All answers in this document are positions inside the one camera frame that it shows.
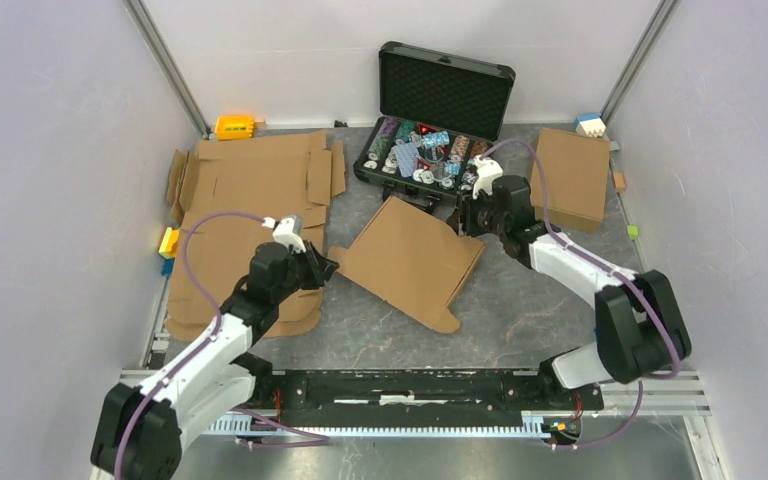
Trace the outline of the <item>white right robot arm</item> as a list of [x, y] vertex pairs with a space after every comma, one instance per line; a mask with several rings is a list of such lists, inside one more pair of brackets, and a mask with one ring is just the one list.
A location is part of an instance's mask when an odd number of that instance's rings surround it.
[[657, 270], [619, 267], [584, 249], [538, 219], [530, 194], [525, 178], [503, 175], [489, 191], [460, 192], [447, 222], [462, 236], [495, 235], [508, 256], [593, 309], [594, 340], [540, 364], [540, 400], [562, 408], [585, 385], [677, 374], [692, 346], [668, 278]]

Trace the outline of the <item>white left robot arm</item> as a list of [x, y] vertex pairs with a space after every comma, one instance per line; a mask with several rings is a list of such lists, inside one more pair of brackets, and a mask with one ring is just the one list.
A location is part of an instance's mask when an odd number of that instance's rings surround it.
[[318, 290], [339, 268], [311, 242], [296, 250], [258, 246], [247, 275], [208, 327], [165, 367], [134, 386], [106, 394], [90, 450], [93, 466], [116, 479], [170, 479], [184, 452], [215, 420], [274, 394], [268, 362], [249, 354], [276, 323], [281, 303]]

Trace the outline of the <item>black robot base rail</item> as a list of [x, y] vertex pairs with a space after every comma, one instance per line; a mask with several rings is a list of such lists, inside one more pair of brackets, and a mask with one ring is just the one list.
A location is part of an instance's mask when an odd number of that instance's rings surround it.
[[563, 390], [520, 368], [286, 369], [262, 372], [237, 411], [298, 429], [520, 427], [522, 417], [600, 411], [595, 384]]

